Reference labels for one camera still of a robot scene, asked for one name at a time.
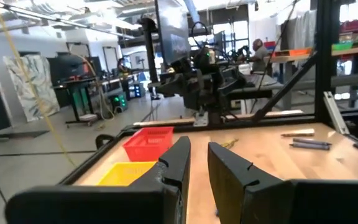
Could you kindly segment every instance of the person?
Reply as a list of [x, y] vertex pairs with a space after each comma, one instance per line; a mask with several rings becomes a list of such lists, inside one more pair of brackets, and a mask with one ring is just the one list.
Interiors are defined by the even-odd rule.
[[131, 94], [129, 93], [129, 83], [127, 80], [128, 74], [131, 70], [124, 65], [124, 58], [120, 58], [117, 61], [117, 74], [121, 81], [122, 90], [125, 92], [127, 101], [131, 100]]
[[254, 40], [252, 48], [255, 51], [254, 56], [249, 58], [249, 61], [252, 62], [252, 72], [264, 72], [266, 69], [264, 58], [269, 56], [269, 51], [260, 39]]

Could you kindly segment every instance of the concrete floor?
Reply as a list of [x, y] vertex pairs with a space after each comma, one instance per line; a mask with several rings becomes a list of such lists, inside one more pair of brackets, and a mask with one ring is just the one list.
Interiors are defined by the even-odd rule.
[[[293, 102], [313, 101], [313, 97], [293, 94]], [[259, 100], [254, 112], [263, 106], [266, 100]], [[150, 107], [157, 107], [151, 120], [178, 119], [180, 116], [189, 117], [191, 110], [183, 107], [183, 99], [180, 97], [167, 98], [150, 102], [148, 98], [131, 100], [129, 109], [118, 114], [112, 121], [106, 121], [106, 127], [102, 131], [95, 128], [101, 122], [87, 127], [82, 124], [74, 124], [67, 129], [64, 121], [72, 119], [71, 108], [65, 108], [58, 114], [50, 117], [56, 132], [61, 137], [66, 150], [70, 153], [76, 164], [85, 161], [92, 152], [96, 150], [94, 140], [101, 133], [116, 135], [120, 130], [137, 121], [142, 121], [150, 112]], [[301, 109], [304, 112], [313, 112], [314, 106], [297, 106], [293, 109]], [[15, 128], [14, 131], [35, 131], [48, 129], [45, 121], [34, 121], [32, 123]], [[63, 154], [50, 154], [61, 152], [52, 133], [43, 134], [33, 139], [11, 139], [7, 142], [0, 142], [0, 188], [3, 195], [9, 199], [15, 193], [31, 188], [35, 185], [53, 185], [59, 182], [70, 173], [74, 167], [67, 161]], [[42, 154], [42, 155], [21, 155], [4, 156], [6, 154]], [[5, 223], [4, 202], [0, 196], [0, 224]]]

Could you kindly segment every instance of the yellow basket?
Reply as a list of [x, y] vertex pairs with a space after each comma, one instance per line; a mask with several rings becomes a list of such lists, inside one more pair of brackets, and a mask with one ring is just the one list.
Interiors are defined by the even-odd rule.
[[145, 174], [156, 162], [117, 162], [98, 186], [128, 186]]

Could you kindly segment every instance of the red basket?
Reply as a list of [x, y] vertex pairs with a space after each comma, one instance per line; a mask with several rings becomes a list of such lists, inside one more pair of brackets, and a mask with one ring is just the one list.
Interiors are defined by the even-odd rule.
[[123, 146], [132, 162], [157, 161], [172, 146], [172, 135], [173, 127], [142, 128]]

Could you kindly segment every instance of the pen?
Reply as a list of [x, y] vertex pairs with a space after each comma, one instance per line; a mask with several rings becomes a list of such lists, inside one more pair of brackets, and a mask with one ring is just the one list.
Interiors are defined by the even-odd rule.
[[309, 139], [299, 139], [299, 138], [294, 138], [293, 142], [317, 144], [317, 145], [322, 145], [322, 146], [330, 146], [331, 145], [331, 143], [329, 143], [329, 142], [315, 141], [315, 140], [309, 140]]
[[312, 137], [314, 133], [286, 133], [281, 134], [282, 137]]
[[329, 150], [329, 146], [323, 146], [318, 144], [307, 144], [307, 143], [300, 143], [294, 142], [290, 144], [292, 147], [303, 148], [303, 149], [322, 149], [322, 150]]

